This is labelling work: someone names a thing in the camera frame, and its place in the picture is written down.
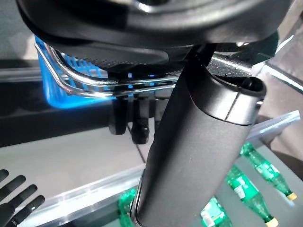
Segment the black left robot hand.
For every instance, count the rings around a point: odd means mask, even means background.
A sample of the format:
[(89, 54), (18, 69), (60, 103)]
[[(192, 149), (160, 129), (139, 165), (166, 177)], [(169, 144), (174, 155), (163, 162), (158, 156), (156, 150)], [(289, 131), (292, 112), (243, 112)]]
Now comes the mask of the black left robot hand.
[(131, 217), (187, 227), (224, 180), (266, 95), (258, 78), (207, 70), (216, 45), (273, 35), (289, 0), (19, 0), (56, 84), (85, 98), (172, 89)]

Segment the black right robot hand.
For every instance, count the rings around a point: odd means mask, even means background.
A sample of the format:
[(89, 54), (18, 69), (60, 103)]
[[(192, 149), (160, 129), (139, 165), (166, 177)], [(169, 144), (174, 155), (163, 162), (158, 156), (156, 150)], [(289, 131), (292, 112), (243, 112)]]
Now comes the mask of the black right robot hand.
[[(4, 186), (2, 186), (0, 188), (0, 200), (2, 201), (7, 196), (12, 194), (25, 181), (26, 177), (24, 175), (18, 175), (6, 183)], [(19, 207), (19, 205), (21, 205), (36, 191), (37, 186), (35, 184), (31, 184), (20, 193), (15, 195), (8, 202), (2, 203), (0, 205), (0, 225), (2, 227), (17, 227), (28, 216), (36, 211), (45, 202), (45, 197), (43, 195), (38, 195), (29, 203), (27, 203), (20, 211), (16, 212), (16, 209)]]

